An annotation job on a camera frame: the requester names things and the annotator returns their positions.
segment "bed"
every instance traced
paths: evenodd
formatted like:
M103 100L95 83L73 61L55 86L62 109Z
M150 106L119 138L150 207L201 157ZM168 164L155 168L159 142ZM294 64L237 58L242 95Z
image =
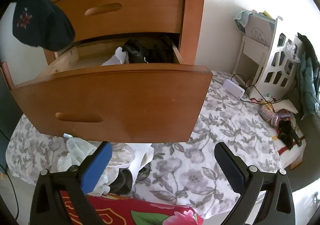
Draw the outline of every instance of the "bed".
M284 168L278 149L257 106L228 93L223 82L229 73L212 71L200 115L190 139L180 143L157 143L151 172L136 181L132 198L172 205L188 205L207 219L229 211L239 198L232 191L213 157L216 143L225 142L247 165L261 171ZM57 159L67 153L65 139L39 133L23 115L11 137L6 159L12 175L35 184L39 172L56 171Z

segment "wooden dresser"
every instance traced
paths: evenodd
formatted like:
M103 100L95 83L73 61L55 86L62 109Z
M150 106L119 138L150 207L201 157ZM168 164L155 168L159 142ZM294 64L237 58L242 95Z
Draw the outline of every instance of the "wooden dresser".
M187 141L212 74L193 65L204 0L51 0L71 21L71 47L11 91L39 132L110 142ZM101 66L134 38L166 39L175 63Z

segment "white power strip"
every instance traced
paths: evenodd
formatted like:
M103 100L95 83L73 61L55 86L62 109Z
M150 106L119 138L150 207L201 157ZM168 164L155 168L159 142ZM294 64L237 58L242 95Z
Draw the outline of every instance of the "white power strip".
M244 89L229 79L224 81L223 87L238 99L240 99L244 94Z

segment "red embroidered logo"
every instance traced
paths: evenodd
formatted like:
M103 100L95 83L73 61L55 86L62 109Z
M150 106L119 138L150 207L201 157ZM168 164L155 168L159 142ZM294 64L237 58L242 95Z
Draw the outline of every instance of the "red embroidered logo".
M32 18L32 15L28 15L28 8L24 8L25 11L22 12L20 15L20 18L18 19L17 22L17 27L23 27L26 29L26 26L30 24L30 19Z

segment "metal screw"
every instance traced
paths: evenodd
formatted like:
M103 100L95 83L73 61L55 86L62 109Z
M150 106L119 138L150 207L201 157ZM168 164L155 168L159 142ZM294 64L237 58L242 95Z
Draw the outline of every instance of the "metal screw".
M287 174L287 172L284 170L284 169L280 169L280 174L282 174L282 175L285 175L285 174Z
M76 164L74 164L74 165L70 166L69 170L70 170L71 172L75 172L75 171L78 170L78 166L77 166Z
M251 166L249 166L249 170L250 170L251 172L257 172L257 171L258 171L258 168L257 168L256 166L254 166L254 165L251 165Z
M42 169L40 172L41 175L46 175L47 173L48 173L47 169Z

